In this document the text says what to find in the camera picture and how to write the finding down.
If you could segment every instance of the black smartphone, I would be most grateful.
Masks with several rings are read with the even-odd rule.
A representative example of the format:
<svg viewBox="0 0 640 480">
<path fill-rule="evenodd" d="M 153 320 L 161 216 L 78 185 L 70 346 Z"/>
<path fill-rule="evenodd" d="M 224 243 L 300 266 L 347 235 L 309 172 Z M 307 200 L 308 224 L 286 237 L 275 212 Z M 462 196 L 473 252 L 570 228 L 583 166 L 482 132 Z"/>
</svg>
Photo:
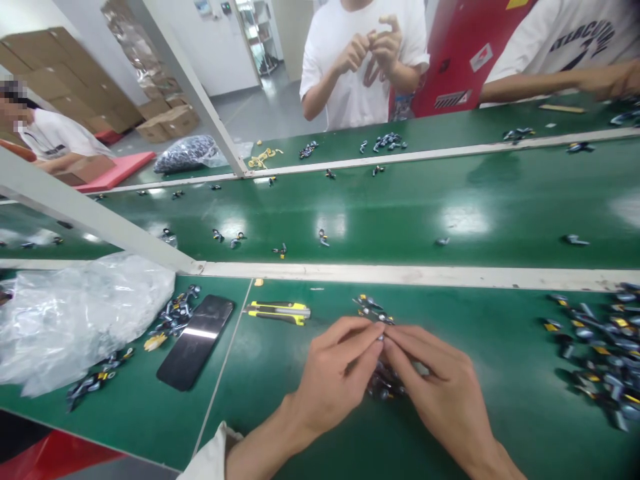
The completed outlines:
<svg viewBox="0 0 640 480">
<path fill-rule="evenodd" d="M 205 366 L 234 306 L 231 300 L 207 295 L 193 311 L 182 335 L 158 368 L 156 378 L 176 390 L 189 390 Z"/>
</svg>

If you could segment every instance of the box cutter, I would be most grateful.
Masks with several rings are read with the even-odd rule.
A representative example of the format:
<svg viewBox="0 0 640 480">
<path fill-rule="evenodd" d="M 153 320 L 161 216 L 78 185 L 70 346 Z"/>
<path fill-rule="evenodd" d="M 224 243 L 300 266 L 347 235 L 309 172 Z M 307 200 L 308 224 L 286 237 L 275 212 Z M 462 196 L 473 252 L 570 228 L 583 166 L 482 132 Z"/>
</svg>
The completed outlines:
<svg viewBox="0 0 640 480">
<path fill-rule="evenodd" d="M 301 327 L 311 316 L 306 305 L 291 302 L 253 301 L 245 312 L 252 317 L 282 320 Z"/>
</svg>

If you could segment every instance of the bag of parts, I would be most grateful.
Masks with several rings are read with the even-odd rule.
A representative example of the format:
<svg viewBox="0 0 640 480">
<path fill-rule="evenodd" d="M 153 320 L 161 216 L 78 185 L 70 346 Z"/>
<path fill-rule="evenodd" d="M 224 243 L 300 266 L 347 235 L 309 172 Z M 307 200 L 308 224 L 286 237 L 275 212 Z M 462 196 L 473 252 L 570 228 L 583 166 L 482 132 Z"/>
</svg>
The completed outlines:
<svg viewBox="0 0 640 480">
<path fill-rule="evenodd" d="M 0 306 L 0 384 L 37 397 L 84 378 L 144 334 L 174 282 L 174 272 L 126 252 L 18 272 L 13 298 Z"/>
<path fill-rule="evenodd" d="M 170 146 L 155 162 L 156 173 L 179 173 L 196 170 L 202 166 L 208 168 L 226 165 L 224 158 L 213 137 L 210 135 L 194 135 L 178 140 Z"/>
</svg>

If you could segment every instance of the white t-shirt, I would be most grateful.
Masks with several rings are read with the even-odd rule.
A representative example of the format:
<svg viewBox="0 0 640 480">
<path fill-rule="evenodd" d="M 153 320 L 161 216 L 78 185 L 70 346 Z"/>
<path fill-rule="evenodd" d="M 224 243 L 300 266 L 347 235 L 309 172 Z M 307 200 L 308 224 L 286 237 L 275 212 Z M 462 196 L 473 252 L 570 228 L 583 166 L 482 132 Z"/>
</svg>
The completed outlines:
<svg viewBox="0 0 640 480">
<path fill-rule="evenodd" d="M 100 143 L 89 130 L 70 118 L 41 109 L 33 111 L 33 118 L 30 125 L 20 123 L 18 133 L 38 160 L 54 160 L 68 153 L 86 157 L 106 155 L 113 158 L 111 150 Z"/>
<path fill-rule="evenodd" d="M 329 0 L 313 16 L 302 64 L 300 100 L 322 80 L 356 33 L 390 31 L 380 17 L 395 14 L 402 31 L 400 62 L 408 67 L 429 66 L 423 0 L 373 0 L 362 10 L 348 12 L 340 0 Z M 391 82 L 368 52 L 358 72 L 341 75 L 327 102 L 328 130 L 385 123 L 389 120 Z"/>
<path fill-rule="evenodd" d="M 604 67 L 640 56 L 640 2 L 538 0 L 487 82 L 524 73 Z"/>
</svg>

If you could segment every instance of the pink foam mat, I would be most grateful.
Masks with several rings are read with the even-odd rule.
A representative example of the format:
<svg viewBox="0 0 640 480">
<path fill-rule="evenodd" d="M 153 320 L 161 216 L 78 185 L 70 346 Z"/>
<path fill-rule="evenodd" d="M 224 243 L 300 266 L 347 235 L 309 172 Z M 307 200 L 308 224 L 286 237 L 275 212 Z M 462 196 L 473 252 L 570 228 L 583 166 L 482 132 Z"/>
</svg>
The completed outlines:
<svg viewBox="0 0 640 480">
<path fill-rule="evenodd" d="M 122 180 L 130 177 L 155 158 L 154 152 L 136 153 L 126 157 L 114 158 L 115 167 L 100 175 L 96 180 L 86 185 L 74 187 L 81 193 L 111 190 Z"/>
</svg>

